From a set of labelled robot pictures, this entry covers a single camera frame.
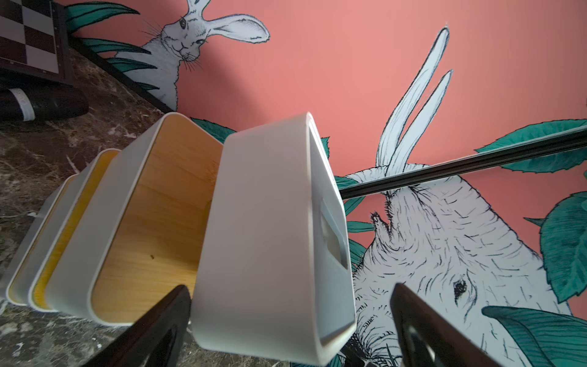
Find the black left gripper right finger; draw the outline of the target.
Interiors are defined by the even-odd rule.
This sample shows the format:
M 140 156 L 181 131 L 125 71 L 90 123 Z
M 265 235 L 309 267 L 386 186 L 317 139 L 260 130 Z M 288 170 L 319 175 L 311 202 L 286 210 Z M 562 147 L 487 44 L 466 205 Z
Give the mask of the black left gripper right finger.
M 405 284 L 396 284 L 390 306 L 403 365 L 498 365 Z

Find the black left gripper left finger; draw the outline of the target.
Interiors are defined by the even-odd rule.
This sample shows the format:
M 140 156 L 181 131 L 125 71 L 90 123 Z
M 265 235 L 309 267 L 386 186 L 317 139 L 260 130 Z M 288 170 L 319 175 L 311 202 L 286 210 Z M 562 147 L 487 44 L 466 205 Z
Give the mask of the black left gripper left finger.
M 190 306 L 188 288 L 178 285 L 85 365 L 177 365 L 190 319 Z

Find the large bamboo lid tissue box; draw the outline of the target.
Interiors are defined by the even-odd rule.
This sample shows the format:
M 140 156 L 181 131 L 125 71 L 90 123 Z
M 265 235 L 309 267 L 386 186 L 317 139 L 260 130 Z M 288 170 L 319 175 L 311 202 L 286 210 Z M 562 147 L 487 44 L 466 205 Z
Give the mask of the large bamboo lid tissue box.
M 179 113 L 116 155 L 45 288 L 54 310 L 129 326 L 193 289 L 223 146 Z

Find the grey lid tissue box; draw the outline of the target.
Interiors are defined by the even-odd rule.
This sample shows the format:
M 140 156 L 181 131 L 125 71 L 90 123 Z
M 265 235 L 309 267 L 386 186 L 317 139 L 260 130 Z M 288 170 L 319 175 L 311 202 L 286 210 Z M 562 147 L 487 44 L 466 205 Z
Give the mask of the grey lid tissue box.
M 310 113 L 226 139 L 190 317 L 206 350 L 304 365 L 356 331 L 345 209 Z

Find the yellow lid tissue box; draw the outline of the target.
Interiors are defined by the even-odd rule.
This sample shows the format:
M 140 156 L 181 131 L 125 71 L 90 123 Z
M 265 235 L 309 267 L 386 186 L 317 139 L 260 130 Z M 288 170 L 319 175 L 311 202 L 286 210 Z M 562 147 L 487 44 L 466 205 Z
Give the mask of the yellow lid tissue box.
M 70 242 L 84 215 L 100 181 L 112 160 L 120 153 L 119 149 L 106 149 L 98 154 L 91 164 L 81 171 L 70 183 L 65 192 L 64 215 L 59 216 L 58 228 L 52 236 L 47 255 L 39 267 L 39 273 L 29 292 L 31 306 L 41 312 L 55 312 L 46 301 L 45 291 L 58 262 Z

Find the white bottom tissue box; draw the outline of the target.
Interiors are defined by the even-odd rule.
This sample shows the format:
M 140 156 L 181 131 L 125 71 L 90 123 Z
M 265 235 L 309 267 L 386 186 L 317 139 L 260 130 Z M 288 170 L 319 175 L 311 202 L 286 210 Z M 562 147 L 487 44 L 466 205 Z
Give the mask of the white bottom tissue box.
M 70 185 L 76 175 L 68 177 L 44 201 L 35 220 L 1 278 L 1 298 L 17 306 L 31 306 L 35 287 L 63 223 L 73 206 L 75 193 Z

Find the folding chess board box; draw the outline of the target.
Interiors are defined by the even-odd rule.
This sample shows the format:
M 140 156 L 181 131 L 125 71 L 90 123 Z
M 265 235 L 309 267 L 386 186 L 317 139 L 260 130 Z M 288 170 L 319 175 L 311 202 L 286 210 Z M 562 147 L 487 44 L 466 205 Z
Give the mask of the folding chess board box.
M 54 1 L 1 2 L 1 72 L 17 79 L 73 83 L 64 6 Z

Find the black corner frame post right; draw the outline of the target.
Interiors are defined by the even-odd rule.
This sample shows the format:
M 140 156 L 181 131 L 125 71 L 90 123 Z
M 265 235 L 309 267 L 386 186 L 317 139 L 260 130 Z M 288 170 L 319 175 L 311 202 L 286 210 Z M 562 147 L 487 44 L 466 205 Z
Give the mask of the black corner frame post right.
M 507 148 L 486 151 L 456 161 L 404 172 L 394 177 L 361 183 L 341 189 L 339 193 L 342 199 L 349 200 L 585 147 L 586 128 L 575 128 L 543 139 L 533 139 Z

